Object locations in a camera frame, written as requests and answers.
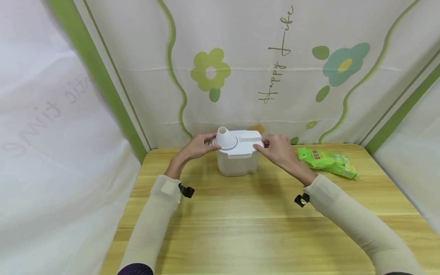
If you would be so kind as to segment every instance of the plastic container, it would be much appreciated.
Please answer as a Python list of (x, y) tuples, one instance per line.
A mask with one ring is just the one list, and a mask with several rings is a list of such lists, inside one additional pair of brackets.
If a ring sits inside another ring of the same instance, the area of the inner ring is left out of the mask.
[(253, 145), (264, 146), (258, 131), (229, 131), (220, 127), (211, 144), (222, 146), (217, 151), (217, 165), (223, 176), (244, 176), (257, 171), (260, 153)]

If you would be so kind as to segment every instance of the table surface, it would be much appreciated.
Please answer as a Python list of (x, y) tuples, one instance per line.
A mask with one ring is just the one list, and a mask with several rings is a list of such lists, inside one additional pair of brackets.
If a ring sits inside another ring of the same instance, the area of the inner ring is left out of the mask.
[[(440, 238), (359, 145), (310, 145), (349, 156), (356, 180), (323, 172), (374, 212), (411, 248), (428, 274), (440, 274)], [(115, 275), (150, 189), (179, 149), (148, 153), (101, 270)], [(156, 274), (374, 274), (366, 254), (307, 204), (301, 184), (261, 157), (256, 174), (224, 177), (216, 153), (190, 161), (182, 183), (195, 189), (172, 217)]]

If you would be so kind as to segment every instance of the arm sleeve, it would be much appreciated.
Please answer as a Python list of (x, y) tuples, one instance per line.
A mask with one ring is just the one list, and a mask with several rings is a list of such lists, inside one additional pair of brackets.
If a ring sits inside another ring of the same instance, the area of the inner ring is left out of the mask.
[(392, 272), (425, 274), (413, 253), (391, 228), (328, 178), (319, 175), (304, 192), (310, 196), (310, 203), (317, 211), (365, 251), (377, 275)]
[(142, 263), (153, 271), (169, 220), (180, 203), (179, 180), (160, 175), (150, 197), (133, 228), (119, 270), (133, 263)]

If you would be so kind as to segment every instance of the white funnel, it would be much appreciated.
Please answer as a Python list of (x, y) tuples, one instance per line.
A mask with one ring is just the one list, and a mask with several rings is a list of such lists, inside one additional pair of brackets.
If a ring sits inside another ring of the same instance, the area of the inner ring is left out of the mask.
[(221, 145), (222, 150), (229, 150), (237, 145), (237, 137), (225, 127), (217, 130), (216, 144)]

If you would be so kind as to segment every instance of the green package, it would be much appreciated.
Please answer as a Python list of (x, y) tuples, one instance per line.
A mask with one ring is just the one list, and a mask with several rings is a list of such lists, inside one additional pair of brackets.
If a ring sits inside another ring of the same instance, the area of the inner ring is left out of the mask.
[(357, 175), (352, 161), (341, 154), (300, 147), (298, 148), (298, 157), (306, 163), (307, 166), (313, 169), (327, 171), (349, 179)]

